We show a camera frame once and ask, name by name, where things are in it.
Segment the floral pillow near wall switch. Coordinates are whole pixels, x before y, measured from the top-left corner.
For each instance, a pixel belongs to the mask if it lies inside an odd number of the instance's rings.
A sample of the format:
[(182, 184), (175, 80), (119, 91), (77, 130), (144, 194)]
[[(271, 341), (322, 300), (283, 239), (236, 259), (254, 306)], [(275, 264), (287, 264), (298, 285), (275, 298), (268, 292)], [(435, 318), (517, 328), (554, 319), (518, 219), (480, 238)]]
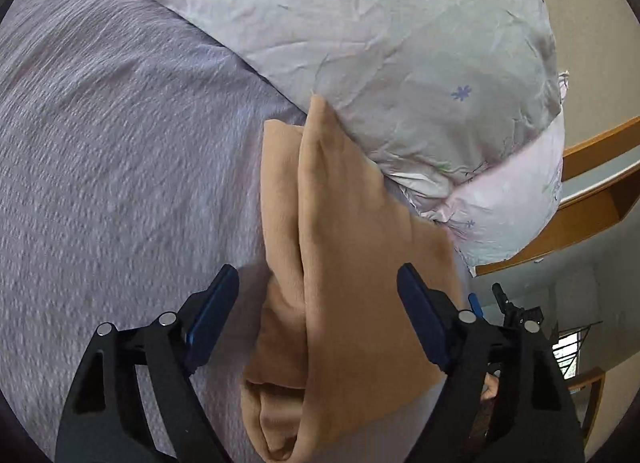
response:
[(544, 0), (154, 0), (299, 109), (329, 102), (381, 170), (428, 198), (500, 164), (558, 116)]

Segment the lavender bed sheet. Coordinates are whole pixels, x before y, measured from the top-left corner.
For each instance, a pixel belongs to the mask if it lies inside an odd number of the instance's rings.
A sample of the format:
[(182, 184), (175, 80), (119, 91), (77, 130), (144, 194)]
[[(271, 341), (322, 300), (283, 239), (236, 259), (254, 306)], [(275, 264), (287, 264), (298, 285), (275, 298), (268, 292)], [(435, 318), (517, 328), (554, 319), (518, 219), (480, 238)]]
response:
[(153, 0), (1, 0), (1, 450), (50, 461), (96, 331), (143, 327), (239, 270), (195, 391), (254, 462), (240, 382), (268, 268), (262, 127), (303, 113)]

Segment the tan fleece garment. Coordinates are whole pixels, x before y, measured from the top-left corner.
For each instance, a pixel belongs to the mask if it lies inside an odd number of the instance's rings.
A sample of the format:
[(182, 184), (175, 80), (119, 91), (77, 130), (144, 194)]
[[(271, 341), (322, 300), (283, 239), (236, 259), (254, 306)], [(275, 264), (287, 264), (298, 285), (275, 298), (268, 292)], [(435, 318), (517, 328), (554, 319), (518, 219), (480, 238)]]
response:
[(267, 462), (308, 462), (363, 426), (432, 399), (425, 357), (397, 293), (413, 264), (461, 305), (447, 232), (412, 215), (329, 104), (302, 126), (264, 127), (260, 205), (271, 275), (241, 385), (248, 438)]

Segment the floral pillow near door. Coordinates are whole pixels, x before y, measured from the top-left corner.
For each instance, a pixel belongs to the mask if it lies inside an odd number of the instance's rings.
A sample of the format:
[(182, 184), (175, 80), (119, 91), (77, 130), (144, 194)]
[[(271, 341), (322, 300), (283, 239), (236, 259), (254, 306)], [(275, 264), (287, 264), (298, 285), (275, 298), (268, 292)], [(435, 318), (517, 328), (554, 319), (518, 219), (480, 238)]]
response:
[(446, 73), (416, 93), (395, 182), (420, 216), (447, 228), (469, 267), (507, 261), (560, 204), (561, 74)]

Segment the orange wooden door frame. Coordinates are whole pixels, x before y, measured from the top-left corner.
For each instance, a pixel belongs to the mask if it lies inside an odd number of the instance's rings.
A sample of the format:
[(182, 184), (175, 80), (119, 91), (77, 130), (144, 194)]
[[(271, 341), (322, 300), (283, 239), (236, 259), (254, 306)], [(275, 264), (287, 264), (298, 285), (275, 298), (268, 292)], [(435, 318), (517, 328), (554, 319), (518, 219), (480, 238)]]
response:
[(639, 119), (617, 125), (564, 151), (558, 212), (538, 237), (509, 261), (480, 266), (477, 275), (539, 261), (622, 222), (639, 202)]

